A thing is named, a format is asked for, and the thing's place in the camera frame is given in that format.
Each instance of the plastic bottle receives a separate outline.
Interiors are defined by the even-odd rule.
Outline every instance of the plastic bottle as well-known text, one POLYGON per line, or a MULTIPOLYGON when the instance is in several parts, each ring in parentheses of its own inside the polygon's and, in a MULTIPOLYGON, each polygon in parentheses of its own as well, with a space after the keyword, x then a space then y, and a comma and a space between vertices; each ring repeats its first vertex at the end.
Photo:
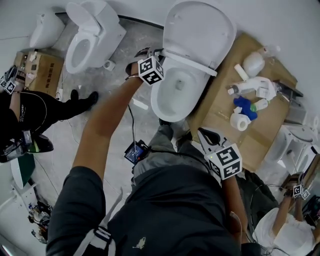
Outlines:
POLYGON ((258 51, 252 52, 243 62, 243 69, 249 77, 254 78, 265 67, 266 59, 274 57, 280 52, 280 47, 275 45, 267 45, 258 51))
POLYGON ((251 104, 250 110, 252 112, 257 112, 259 110, 265 109, 266 107, 268 107, 268 105, 269 105, 269 102, 265 98, 262 98, 256 103, 251 104))

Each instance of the gray shirt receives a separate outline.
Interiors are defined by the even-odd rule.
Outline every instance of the gray shirt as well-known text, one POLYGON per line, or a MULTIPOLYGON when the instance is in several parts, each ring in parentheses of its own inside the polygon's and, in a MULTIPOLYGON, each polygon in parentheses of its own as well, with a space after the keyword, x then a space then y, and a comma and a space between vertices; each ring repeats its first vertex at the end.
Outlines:
MULTIPOLYGON (((222 191, 212 176, 186 165, 142 175, 108 224, 116 255, 260 255, 253 243, 242 245, 241 253, 228 232, 222 191)), ((52 212, 47 255, 73 255, 105 209, 98 175, 73 168, 52 212)))

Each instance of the tile floor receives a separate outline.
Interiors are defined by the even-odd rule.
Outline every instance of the tile floor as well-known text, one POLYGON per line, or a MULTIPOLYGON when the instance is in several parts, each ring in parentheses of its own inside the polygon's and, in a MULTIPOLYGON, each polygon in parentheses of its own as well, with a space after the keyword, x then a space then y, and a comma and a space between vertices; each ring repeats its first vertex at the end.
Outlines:
MULTIPOLYGON (((125 67, 137 51, 146 46, 162 43, 162 29, 125 19, 121 19, 120 24, 127 30, 127 34, 110 58, 116 63, 113 72, 102 67, 88 68, 79 74, 68 74, 64 66, 59 82, 59 87, 63 88, 63 101, 70 98, 70 92, 73 89, 78 89, 81 98, 87 97, 92 91, 98 91, 99 100, 103 100, 125 81, 127 76, 125 67)), ((53 50, 64 57, 77 30, 78 27, 69 21, 53 50)), ((134 98, 148 105, 149 109, 143 110, 132 105, 136 138, 146 143, 151 140, 159 125, 158 118, 151 108, 150 95, 151 88, 144 84, 134 98)), ((36 170, 32 178, 38 183, 37 189, 40 194, 52 205, 55 204, 63 182, 71 169, 89 115, 90 112, 85 112, 68 121, 59 121, 52 125, 45 135, 53 142, 54 151, 35 155, 36 170)), ((121 187, 124 192, 122 204, 131 192, 133 165, 123 157, 124 151, 132 141, 131 126, 132 118, 127 110, 112 137, 109 148, 103 181, 107 209, 119 195, 121 187)), ((278 171, 277 168, 270 166, 262 167, 258 174, 266 183, 272 184, 281 184, 287 176, 284 170, 278 171)))

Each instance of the toilet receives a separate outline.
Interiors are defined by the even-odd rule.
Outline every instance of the toilet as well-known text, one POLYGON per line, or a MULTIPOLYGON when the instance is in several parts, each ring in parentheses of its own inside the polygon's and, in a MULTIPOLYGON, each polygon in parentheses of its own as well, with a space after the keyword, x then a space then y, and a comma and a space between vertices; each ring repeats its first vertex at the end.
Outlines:
POLYGON ((304 173, 320 149, 315 145, 318 142, 317 133, 310 127, 285 123, 281 126, 272 146, 264 160, 270 164, 281 161, 290 174, 304 173))
POLYGON ((153 84, 151 106, 167 122, 186 118, 235 38, 233 21, 212 1, 178 0, 164 25, 164 80, 153 84))
POLYGON ((47 10, 36 15, 36 28, 30 37, 30 48, 52 47, 65 29, 65 24, 53 11, 47 10))
POLYGON ((66 12, 79 26, 65 57, 66 70, 75 74, 88 67, 102 67, 127 33, 117 13, 101 0, 69 2, 66 12))

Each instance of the black shoe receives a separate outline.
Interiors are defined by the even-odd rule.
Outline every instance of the black shoe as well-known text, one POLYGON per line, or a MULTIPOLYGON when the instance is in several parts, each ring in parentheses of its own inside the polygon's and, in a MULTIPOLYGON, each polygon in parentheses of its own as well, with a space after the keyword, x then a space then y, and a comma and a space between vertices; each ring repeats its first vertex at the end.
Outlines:
POLYGON ((159 124, 161 126, 171 126, 172 122, 167 122, 159 118, 159 124))
POLYGON ((71 91, 70 99, 71 99, 72 101, 77 101, 77 100, 79 100, 79 93, 78 93, 77 90, 72 90, 72 91, 71 91))
POLYGON ((91 93, 88 97, 88 100, 91 101, 91 106, 95 105, 98 102, 98 99, 99 99, 99 93, 96 91, 91 93))

